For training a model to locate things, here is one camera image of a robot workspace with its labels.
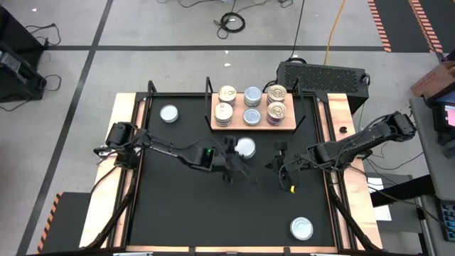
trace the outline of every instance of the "orange striped tape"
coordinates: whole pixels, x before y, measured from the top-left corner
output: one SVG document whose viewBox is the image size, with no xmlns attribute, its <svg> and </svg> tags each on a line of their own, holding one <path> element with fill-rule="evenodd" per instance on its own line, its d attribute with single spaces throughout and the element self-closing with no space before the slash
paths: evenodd
<svg viewBox="0 0 455 256">
<path fill-rule="evenodd" d="M 48 221 L 45 223 L 43 234 L 41 234 L 40 243 L 38 245 L 38 248 L 36 249 L 36 254 L 40 254 L 43 251 L 44 242 L 46 241 L 46 238 L 48 237 L 48 233 L 50 230 L 50 224 L 52 223 L 52 220 L 54 219 L 55 211 L 57 210 L 57 205 L 58 205 L 58 202 L 60 201 L 60 197 L 62 196 L 62 194 L 63 194 L 63 192 L 60 192 L 57 195 L 55 195 L 54 202 L 50 209 Z"/>
<path fill-rule="evenodd" d="M 368 6 L 370 7 L 371 14 L 373 15 L 373 20 L 376 24 L 376 29 L 378 30 L 379 37 L 381 38 L 382 46 L 386 52 L 391 52 L 392 49 L 389 44 L 389 39 L 385 33 L 384 26 L 382 25 L 381 17 L 379 16 L 378 8 L 374 0 L 368 0 Z"/>
<path fill-rule="evenodd" d="M 425 11 L 422 8 L 422 5 L 420 4 L 420 1 L 419 0 L 407 1 L 411 6 L 412 12 L 414 12 L 414 16 L 417 19 L 417 23 L 419 24 L 420 30 L 422 30 L 425 40 L 427 41 L 430 52 L 436 51 L 438 53 L 442 53 L 442 45 L 439 42 L 439 39 L 436 36 L 436 33 L 434 32 L 432 25 L 430 24 L 429 19 L 427 18 Z"/>
</svg>

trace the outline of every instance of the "wooden shelf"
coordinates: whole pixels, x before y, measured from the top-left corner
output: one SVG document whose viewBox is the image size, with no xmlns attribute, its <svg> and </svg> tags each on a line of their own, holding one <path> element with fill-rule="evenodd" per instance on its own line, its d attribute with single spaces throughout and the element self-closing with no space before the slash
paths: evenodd
<svg viewBox="0 0 455 256">
<path fill-rule="evenodd" d="M 280 125 L 270 125 L 267 120 L 267 94 L 262 94 L 261 104 L 255 109 L 261 112 L 262 118 L 261 122 L 256 126 L 246 125 L 243 122 L 243 112 L 249 108 L 243 102 L 243 93 L 237 93 L 235 98 L 235 106 L 233 107 L 234 113 L 232 115 L 232 123 L 227 127 L 220 127 L 215 121 L 215 107 L 220 103 L 218 99 L 218 93 L 212 94 L 212 111 L 210 118 L 210 125 L 214 130 L 277 130 L 277 131 L 292 131 L 296 129 L 296 116 L 294 114 L 294 101 L 292 99 L 292 94 L 288 93 L 283 104 L 286 106 L 286 117 Z"/>
</svg>

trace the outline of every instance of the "gray floor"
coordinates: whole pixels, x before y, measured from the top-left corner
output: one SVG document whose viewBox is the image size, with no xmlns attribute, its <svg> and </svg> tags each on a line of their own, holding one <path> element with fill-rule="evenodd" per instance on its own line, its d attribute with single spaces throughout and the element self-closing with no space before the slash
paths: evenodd
<svg viewBox="0 0 455 256">
<path fill-rule="evenodd" d="M 183 0 L 185 4 L 191 2 L 194 1 Z M 216 37 L 213 19 L 219 19 L 229 11 L 231 4 L 213 2 L 183 9 L 173 0 L 166 4 L 154 0 L 114 0 L 100 45 L 289 46 L 294 42 L 301 5 L 301 1 L 295 2 L 287 9 L 270 1 L 243 11 L 247 28 L 222 41 Z M 107 1 L 0 0 L 0 3 L 23 25 L 56 23 L 62 46 L 88 46 L 92 44 Z M 250 3 L 237 1 L 237 8 Z M 326 45 L 340 4 L 341 0 L 305 0 L 297 43 L 301 46 Z M 39 35 L 49 37 L 51 42 L 57 40 L 52 30 Z M 348 1 L 332 44 L 381 46 L 367 1 Z M 43 100 L 29 102 L 14 112 L 0 111 L 2 255 L 17 252 L 87 54 L 87 51 L 76 50 L 45 52 L 38 71 L 42 75 L 60 75 L 62 88 L 47 92 Z M 91 189 L 97 170 L 97 158 L 92 149 L 103 143 L 118 92 L 144 91 L 150 79 L 158 91 L 200 92 L 204 90 L 207 75 L 214 89 L 222 85 L 235 85 L 238 90 L 252 85 L 262 87 L 274 79 L 279 61 L 288 58 L 289 54 L 288 50 L 96 52 L 28 253 L 36 251 L 54 195 L 60 191 L 88 192 Z M 322 64 L 324 59 L 322 51 L 295 54 L 313 64 Z M 409 113 L 410 85 L 433 68 L 437 59 L 431 53 L 334 51 L 329 53 L 327 64 L 365 68 L 371 74 L 370 99 L 365 105 L 362 127 L 375 117 L 395 110 Z M 50 80 L 49 86 L 53 85 L 56 81 Z M 359 117 L 360 112 L 357 112 L 354 116 L 356 125 Z M 385 159 L 373 159 L 384 167 L 397 166 L 422 151 L 418 138 L 401 144 L 389 143 L 385 148 Z M 391 173 L 421 176 L 428 170 L 421 156 Z M 415 237 L 383 233 L 382 238 L 391 251 L 419 252 Z M 413 246 L 404 246 L 403 241 L 408 240 L 414 241 Z"/>
</svg>

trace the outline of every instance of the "white paper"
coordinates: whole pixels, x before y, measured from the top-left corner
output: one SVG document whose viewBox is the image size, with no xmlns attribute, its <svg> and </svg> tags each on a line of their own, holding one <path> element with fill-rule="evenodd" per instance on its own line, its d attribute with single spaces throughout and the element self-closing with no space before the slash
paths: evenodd
<svg viewBox="0 0 455 256">
<path fill-rule="evenodd" d="M 374 189 L 369 188 L 370 193 L 375 192 L 375 189 L 377 190 L 384 189 L 381 178 L 368 178 L 368 186 L 374 188 Z M 389 206 L 379 206 L 374 209 L 376 214 L 376 220 L 392 221 Z"/>
</svg>

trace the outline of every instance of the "yellow extension cord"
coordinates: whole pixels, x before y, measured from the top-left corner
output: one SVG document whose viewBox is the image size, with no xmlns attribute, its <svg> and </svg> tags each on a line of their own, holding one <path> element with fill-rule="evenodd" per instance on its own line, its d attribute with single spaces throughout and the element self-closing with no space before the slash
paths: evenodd
<svg viewBox="0 0 455 256">
<path fill-rule="evenodd" d="M 328 37 L 328 43 L 327 43 L 327 49 L 326 49 L 326 57 L 324 58 L 324 65 L 326 65 L 326 63 L 327 63 L 327 57 L 328 57 L 328 52 L 330 51 L 330 43 L 332 41 L 332 35 L 333 35 L 333 32 L 335 31 L 336 24 L 338 23 L 338 20 L 340 18 L 341 12 L 343 11 L 345 3 L 346 3 L 346 0 L 343 0 L 343 3 L 341 3 L 341 6 L 340 6 L 340 10 L 338 11 L 338 15 L 336 16 L 335 23 L 333 24 L 332 31 L 330 31 L 330 36 Z"/>
</svg>

